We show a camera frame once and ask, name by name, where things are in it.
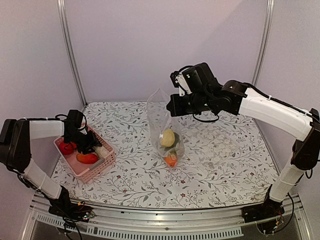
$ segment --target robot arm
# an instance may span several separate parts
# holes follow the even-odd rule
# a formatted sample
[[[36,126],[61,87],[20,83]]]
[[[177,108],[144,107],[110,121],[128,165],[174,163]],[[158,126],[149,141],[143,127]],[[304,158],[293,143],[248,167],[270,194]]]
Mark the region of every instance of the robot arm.
[[[188,66],[182,73],[175,71],[170,78],[179,94],[170,96],[166,108],[171,116],[201,114],[211,111],[218,115],[226,111],[271,124],[296,138],[292,158],[278,180],[269,188],[264,203],[244,207],[246,222],[262,220],[284,212],[282,201],[307,170],[316,166],[320,151],[319,113],[299,109],[268,96],[249,83],[235,80],[220,85],[206,63]]]
[[[16,173],[27,187],[40,190],[44,194],[51,204],[50,213],[76,221],[86,221],[92,217],[91,207],[80,206],[82,213],[77,213],[78,205],[71,203],[68,191],[55,183],[32,159],[30,141],[63,136],[64,142],[75,143],[79,152],[94,152],[93,147],[101,144],[92,131],[86,132],[85,128],[80,128],[83,117],[82,112],[70,110],[65,120],[7,119],[0,134],[0,162],[9,171]]]

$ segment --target pink basket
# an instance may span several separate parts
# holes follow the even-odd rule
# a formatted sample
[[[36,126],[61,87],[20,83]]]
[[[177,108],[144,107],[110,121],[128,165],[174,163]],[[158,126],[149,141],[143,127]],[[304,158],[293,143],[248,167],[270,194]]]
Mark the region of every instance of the pink basket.
[[[115,151],[112,148],[112,146],[110,146],[106,141],[104,141],[102,137],[100,137],[96,133],[96,131],[94,131],[90,126],[87,126],[87,127],[88,127],[88,131],[89,130],[93,131],[96,137],[98,138],[99,142],[102,144],[102,146],[109,151],[109,154],[104,159],[101,158],[93,164],[84,164],[79,162],[77,160],[77,154],[79,154],[78,151],[75,151],[70,155],[63,155],[59,149],[59,144],[64,141],[63,137],[58,137],[53,142],[56,149],[58,149],[59,153],[66,161],[69,168],[72,170],[74,176],[77,179],[80,179],[84,183],[87,183],[93,177],[100,174],[100,172],[102,172],[106,167],[110,166],[116,160]]]

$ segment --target purple wall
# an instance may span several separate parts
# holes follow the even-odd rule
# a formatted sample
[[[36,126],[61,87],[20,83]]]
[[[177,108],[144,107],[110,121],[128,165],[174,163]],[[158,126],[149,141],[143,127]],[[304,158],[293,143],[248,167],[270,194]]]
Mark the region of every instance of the purple wall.
[[[271,33],[258,87],[299,108],[320,110],[320,2],[276,1]],[[294,138],[265,123],[262,130],[283,168]],[[320,236],[320,166],[312,179],[303,177],[298,192],[314,239]]]
[[[147,100],[177,91],[170,73],[207,62],[221,83],[250,82],[267,1],[66,1],[89,102]]]
[[[52,117],[81,107],[62,36],[57,1],[7,0],[0,7],[0,127],[5,119]],[[52,139],[32,143],[46,172],[58,156]],[[0,164],[0,239],[16,240],[33,191]]]

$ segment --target plastic bag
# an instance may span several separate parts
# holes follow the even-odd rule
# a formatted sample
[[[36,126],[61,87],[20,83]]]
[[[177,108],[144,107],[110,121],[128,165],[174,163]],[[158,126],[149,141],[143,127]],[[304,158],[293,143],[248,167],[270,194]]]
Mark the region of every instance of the plastic bag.
[[[178,120],[166,109],[169,101],[170,97],[159,88],[149,97],[146,111],[151,144],[170,167],[175,167],[185,153],[185,146]]]

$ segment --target table surface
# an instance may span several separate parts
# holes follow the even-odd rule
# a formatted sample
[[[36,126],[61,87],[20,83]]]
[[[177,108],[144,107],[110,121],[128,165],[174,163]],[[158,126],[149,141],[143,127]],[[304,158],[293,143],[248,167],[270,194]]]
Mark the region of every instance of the table surface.
[[[52,178],[74,199],[143,208],[237,206],[262,202],[278,177],[250,117],[221,112],[215,123],[180,117],[185,155],[171,168],[151,145],[145,102],[94,102],[84,114],[114,147],[116,161],[83,183],[60,159]]]

